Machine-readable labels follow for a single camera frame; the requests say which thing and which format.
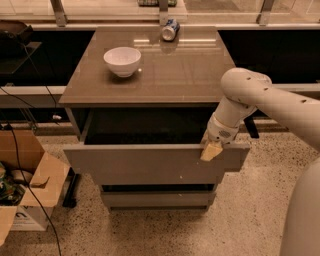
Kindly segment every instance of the glass panel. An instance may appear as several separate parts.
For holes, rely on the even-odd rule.
[[[14,9],[11,5],[10,0],[0,1],[0,14],[14,14]]]
[[[308,14],[311,14],[311,13],[320,14],[320,0],[312,0],[307,13]]]
[[[61,0],[71,20],[159,19],[159,0]],[[255,24],[264,0],[169,0],[169,18],[181,23]],[[318,22],[320,0],[275,0],[270,23]],[[1,19],[55,20],[50,0],[0,0]]]
[[[65,12],[71,16],[99,20],[157,20],[159,19],[158,1],[148,0],[149,6],[141,5],[138,0],[64,0]],[[179,20],[187,19],[183,0],[177,0],[169,7],[169,16]]]
[[[16,15],[53,14],[50,0],[11,0],[11,6]]]
[[[290,13],[294,3],[295,0],[275,0],[272,13]]]
[[[275,0],[271,13],[270,23],[316,23],[320,0]]]
[[[188,22],[255,23],[263,0],[184,0]]]

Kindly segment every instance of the cardboard box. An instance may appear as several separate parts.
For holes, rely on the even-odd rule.
[[[14,131],[22,170],[32,172],[30,184],[44,184],[32,188],[50,217],[69,172],[70,166],[44,151],[32,131]],[[0,131],[0,161],[7,170],[18,169],[16,146],[12,131]],[[18,206],[0,206],[0,246],[10,230],[45,231],[48,220],[29,189]]]

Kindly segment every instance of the white bowl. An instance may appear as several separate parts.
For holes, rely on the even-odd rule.
[[[134,48],[117,47],[107,51],[103,59],[117,76],[129,77],[138,69],[141,53]]]

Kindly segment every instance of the cabinet top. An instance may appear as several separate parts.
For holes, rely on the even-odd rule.
[[[164,42],[161,28],[97,28],[60,104],[101,107],[218,102],[222,97],[220,79],[235,66],[218,31],[214,27],[181,26],[173,42]],[[139,68],[129,78],[113,74],[103,59],[106,51],[121,46],[141,52]]]

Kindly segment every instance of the gray cabinet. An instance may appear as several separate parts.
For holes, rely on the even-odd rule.
[[[226,171],[239,171],[248,145],[200,160],[202,136],[233,63],[213,27],[182,27],[174,43],[158,26],[99,28],[60,104],[79,137],[65,147],[73,169],[90,173],[109,210],[208,208]],[[139,71],[118,78],[103,62],[113,47],[139,49]]]

